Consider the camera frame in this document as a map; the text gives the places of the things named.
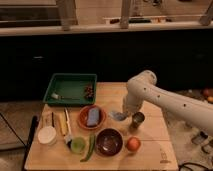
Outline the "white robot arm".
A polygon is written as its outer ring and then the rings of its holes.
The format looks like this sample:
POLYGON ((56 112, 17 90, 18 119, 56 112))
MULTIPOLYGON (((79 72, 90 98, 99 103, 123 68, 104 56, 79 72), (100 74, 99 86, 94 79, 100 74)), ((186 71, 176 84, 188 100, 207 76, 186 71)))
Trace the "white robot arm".
POLYGON ((176 94, 156 86, 157 77, 145 70, 126 83, 127 94, 123 98, 123 112, 138 112, 144 101, 165 108, 201 131, 213 136, 213 105, 176 94))

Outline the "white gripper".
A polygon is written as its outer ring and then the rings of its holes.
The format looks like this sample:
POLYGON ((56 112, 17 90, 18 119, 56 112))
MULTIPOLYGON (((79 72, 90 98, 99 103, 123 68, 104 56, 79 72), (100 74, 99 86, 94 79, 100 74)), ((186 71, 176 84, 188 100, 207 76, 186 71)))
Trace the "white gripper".
POLYGON ((142 103, 131 103, 127 99, 123 100, 122 111, 127 116, 132 116, 133 114, 140 111, 142 103))

